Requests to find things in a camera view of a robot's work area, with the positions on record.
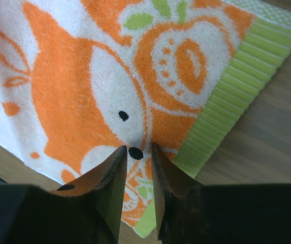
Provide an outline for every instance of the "fox nose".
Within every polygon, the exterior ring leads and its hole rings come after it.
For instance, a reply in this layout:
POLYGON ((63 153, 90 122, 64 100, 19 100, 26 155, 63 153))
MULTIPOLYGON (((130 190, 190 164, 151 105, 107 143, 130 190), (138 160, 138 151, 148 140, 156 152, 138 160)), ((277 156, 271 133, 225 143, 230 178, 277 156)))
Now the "fox nose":
POLYGON ((140 160, 143 158, 143 152, 137 147, 130 147, 128 153, 133 159, 140 160))

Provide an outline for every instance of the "fox eye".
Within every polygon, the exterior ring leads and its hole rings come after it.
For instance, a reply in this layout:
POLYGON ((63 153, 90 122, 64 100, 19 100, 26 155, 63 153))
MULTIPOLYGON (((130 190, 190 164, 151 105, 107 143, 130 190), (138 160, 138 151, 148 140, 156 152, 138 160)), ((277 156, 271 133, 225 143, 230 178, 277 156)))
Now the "fox eye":
POLYGON ((124 111, 120 111, 118 114, 119 114, 119 117, 120 117, 123 121, 126 121, 126 120, 128 120, 128 118, 129 118, 129 115, 128 115, 126 112, 124 112, 124 111))

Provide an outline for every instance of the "terry cloth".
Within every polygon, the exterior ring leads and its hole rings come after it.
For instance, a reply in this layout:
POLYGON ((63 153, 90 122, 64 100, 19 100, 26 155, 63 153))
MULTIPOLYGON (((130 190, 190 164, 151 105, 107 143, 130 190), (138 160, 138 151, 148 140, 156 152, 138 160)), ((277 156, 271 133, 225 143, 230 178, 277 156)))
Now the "terry cloth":
POLYGON ((195 177, 290 52, 291 13, 257 0, 0 0, 0 145, 62 184, 127 145, 144 237, 151 143, 195 177))

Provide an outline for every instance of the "green border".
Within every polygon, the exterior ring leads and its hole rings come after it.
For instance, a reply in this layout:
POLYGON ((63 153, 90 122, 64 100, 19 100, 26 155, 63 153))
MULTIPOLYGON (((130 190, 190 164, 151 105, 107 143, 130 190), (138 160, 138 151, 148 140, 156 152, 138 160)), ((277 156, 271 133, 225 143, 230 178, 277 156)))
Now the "green border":
MULTIPOLYGON (((290 53, 291 29, 256 18, 183 141, 174 163, 195 178, 290 53)), ((147 237, 154 228, 152 201, 134 230, 147 237)))

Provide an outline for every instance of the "table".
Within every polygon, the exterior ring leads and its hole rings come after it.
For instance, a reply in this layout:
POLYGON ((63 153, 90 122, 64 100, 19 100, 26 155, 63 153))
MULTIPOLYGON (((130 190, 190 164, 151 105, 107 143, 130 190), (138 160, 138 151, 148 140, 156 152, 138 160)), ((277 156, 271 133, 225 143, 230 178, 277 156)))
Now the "table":
MULTIPOLYGON (((291 10, 291 0, 266 0, 291 10)), ((0 177, 47 190, 59 184, 26 167, 0 147, 0 177)), ((198 173, 205 185, 291 182, 291 55, 198 173)), ((160 243, 156 231, 142 239, 121 224, 119 243, 160 243)))

